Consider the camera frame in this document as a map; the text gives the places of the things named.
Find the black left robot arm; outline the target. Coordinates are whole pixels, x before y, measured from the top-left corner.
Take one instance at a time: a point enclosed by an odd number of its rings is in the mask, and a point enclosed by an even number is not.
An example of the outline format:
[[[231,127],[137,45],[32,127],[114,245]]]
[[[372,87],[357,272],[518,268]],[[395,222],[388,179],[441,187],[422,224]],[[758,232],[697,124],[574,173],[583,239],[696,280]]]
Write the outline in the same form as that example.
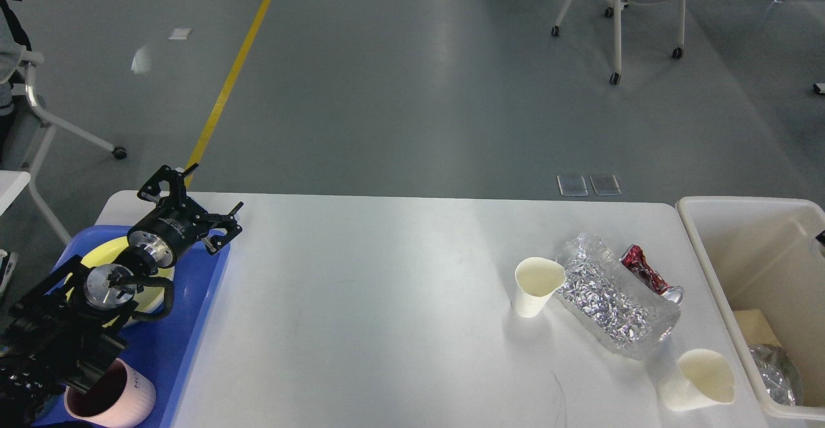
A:
[[[126,349],[126,323],[157,322],[173,311],[175,286],[160,270],[195,243],[215,255],[242,232],[240,204],[210,213],[188,195],[196,169],[161,166],[139,188],[153,210],[127,231],[114,260],[86,266],[74,255],[11,307],[2,333],[3,427],[31,426],[62,389],[91,393]]]

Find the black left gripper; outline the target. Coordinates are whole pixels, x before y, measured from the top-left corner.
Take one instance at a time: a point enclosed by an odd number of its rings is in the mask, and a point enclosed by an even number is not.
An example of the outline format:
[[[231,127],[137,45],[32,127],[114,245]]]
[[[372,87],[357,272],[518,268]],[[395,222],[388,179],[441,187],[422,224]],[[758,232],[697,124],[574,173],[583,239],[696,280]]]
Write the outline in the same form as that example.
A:
[[[188,196],[185,180],[198,166],[161,166],[138,190],[138,199],[155,208],[128,231],[128,244],[146,251],[159,268],[173,267],[197,241],[215,255],[242,232],[237,214],[244,202],[227,214],[207,213]]]

